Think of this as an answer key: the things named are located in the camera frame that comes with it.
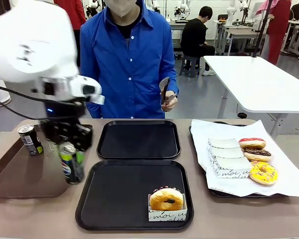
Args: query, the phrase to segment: brown tray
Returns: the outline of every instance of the brown tray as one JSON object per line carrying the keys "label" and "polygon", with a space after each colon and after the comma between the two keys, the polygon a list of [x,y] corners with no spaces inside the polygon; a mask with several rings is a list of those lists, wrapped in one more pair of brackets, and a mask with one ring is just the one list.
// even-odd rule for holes
{"label": "brown tray", "polygon": [[44,152],[30,156],[18,139],[0,159],[0,198],[58,197],[68,187],[60,158],[50,148],[39,125],[36,132]]}

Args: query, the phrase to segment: long red coat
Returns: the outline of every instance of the long red coat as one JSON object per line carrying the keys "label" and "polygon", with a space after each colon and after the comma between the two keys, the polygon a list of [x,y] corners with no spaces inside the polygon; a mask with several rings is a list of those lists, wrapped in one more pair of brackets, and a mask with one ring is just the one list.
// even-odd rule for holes
{"label": "long red coat", "polygon": [[270,20],[267,30],[267,34],[269,34],[268,61],[274,65],[278,61],[281,45],[288,27],[290,7],[290,0],[279,0],[270,12],[270,14],[274,15],[275,19]]}
{"label": "long red coat", "polygon": [[54,3],[66,10],[74,30],[79,30],[85,23],[85,14],[81,0],[54,0]]}

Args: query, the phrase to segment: hand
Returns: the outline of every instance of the hand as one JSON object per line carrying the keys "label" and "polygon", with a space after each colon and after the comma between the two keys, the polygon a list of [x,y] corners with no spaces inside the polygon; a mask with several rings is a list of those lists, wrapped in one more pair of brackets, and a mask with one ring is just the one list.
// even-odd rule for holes
{"label": "hand", "polygon": [[[170,97],[172,95],[175,95],[174,91],[166,91],[166,97]],[[167,105],[162,105],[161,109],[164,112],[170,112],[177,105],[177,102],[178,102],[178,99],[175,97]]]}

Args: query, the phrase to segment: sneaker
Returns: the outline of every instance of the sneaker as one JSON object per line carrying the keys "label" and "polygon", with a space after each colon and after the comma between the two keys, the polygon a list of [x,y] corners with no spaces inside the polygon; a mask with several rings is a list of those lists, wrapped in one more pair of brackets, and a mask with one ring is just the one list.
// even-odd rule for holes
{"label": "sneaker", "polygon": [[215,72],[213,70],[209,70],[209,71],[204,70],[202,75],[203,76],[214,76]]}

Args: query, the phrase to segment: shirt collar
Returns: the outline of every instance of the shirt collar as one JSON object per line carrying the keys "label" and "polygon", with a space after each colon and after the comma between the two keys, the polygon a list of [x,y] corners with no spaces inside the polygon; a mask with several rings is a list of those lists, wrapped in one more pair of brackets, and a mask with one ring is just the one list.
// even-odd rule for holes
{"label": "shirt collar", "polygon": [[[149,10],[146,8],[146,4],[143,0],[137,0],[138,2],[142,2],[142,16],[141,16],[141,20],[144,19],[144,22],[150,27],[150,28],[153,28],[153,24],[152,24],[152,21],[150,19],[150,14],[149,14]],[[103,18],[104,18],[104,23],[109,23],[111,25],[114,25],[114,23],[112,22],[112,19],[111,19],[111,13],[110,13],[110,10],[109,8],[106,6],[106,8],[103,10],[104,13],[103,13]]]}

